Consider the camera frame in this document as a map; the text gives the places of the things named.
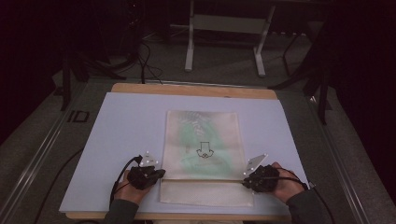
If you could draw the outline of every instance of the metal leg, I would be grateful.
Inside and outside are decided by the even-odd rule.
[[[270,28],[275,8],[275,6],[271,6],[267,19],[265,20],[265,24],[262,27],[261,40],[259,42],[259,45],[253,49],[259,77],[265,77],[264,64],[262,63],[262,46],[264,45],[265,37],[267,37],[268,29]]]
[[[320,85],[320,96],[319,96],[319,105],[318,105],[318,116],[322,121],[322,124],[326,124],[326,103],[327,103],[327,91],[329,89],[329,79],[330,79],[330,71],[323,69],[323,75]]]
[[[288,62],[286,61],[286,52],[288,52],[289,48],[291,47],[291,45],[294,43],[294,41],[297,39],[297,37],[299,37],[300,35],[296,35],[288,44],[288,47],[285,49],[285,51],[282,54],[282,61],[283,64],[285,64],[285,68],[286,68],[286,73],[288,74],[288,76],[290,76],[290,71],[289,71],[289,67],[288,67]]]
[[[186,65],[184,67],[186,72],[192,71],[192,60],[194,56],[194,1],[190,0],[190,26],[189,26],[189,46],[187,47]]]

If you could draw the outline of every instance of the sleeve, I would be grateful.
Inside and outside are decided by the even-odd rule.
[[[130,224],[134,221],[139,205],[126,200],[114,200],[103,224]]]
[[[320,201],[313,190],[305,190],[286,202],[295,224],[324,223]]]

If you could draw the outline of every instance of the table leg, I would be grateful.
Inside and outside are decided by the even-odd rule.
[[[189,45],[187,46],[187,57],[185,71],[192,71],[192,60],[194,56],[194,1],[190,0],[190,25],[189,25]]]
[[[253,49],[259,77],[265,77],[264,64],[262,63],[262,46],[264,45],[265,37],[267,37],[268,29],[270,28],[270,24],[274,15],[275,8],[276,8],[275,6],[271,6],[267,19],[265,20],[264,26],[262,27],[262,34],[259,45],[257,47],[254,47]]]

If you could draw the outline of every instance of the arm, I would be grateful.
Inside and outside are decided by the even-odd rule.
[[[119,183],[119,187],[114,194],[114,201],[110,205],[110,210],[106,214],[104,224],[130,224],[134,221],[140,202],[149,193],[151,188],[136,189],[129,184],[126,176],[129,171],[125,171],[124,179]]]
[[[278,169],[279,176],[296,178],[291,172],[283,170],[279,163],[274,162],[272,166]],[[299,183],[280,179],[271,194],[289,206],[293,223],[324,223],[320,201],[313,190],[304,190]]]

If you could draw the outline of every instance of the hand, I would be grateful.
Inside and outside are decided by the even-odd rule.
[[[116,193],[114,194],[114,199],[122,199],[130,201],[132,203],[140,204],[143,198],[151,190],[152,186],[146,189],[136,189],[129,184],[128,176],[129,170],[126,170],[122,182],[119,183]]]
[[[282,168],[279,163],[274,162],[272,166],[274,168],[277,168],[277,170],[279,171],[279,176],[297,179],[297,177],[291,174],[290,172],[283,169],[279,169]],[[275,190],[272,191],[271,194],[276,196],[283,203],[286,203],[289,198],[303,191],[304,188],[303,186],[301,186],[301,184],[296,183],[292,180],[279,179],[277,181]]]

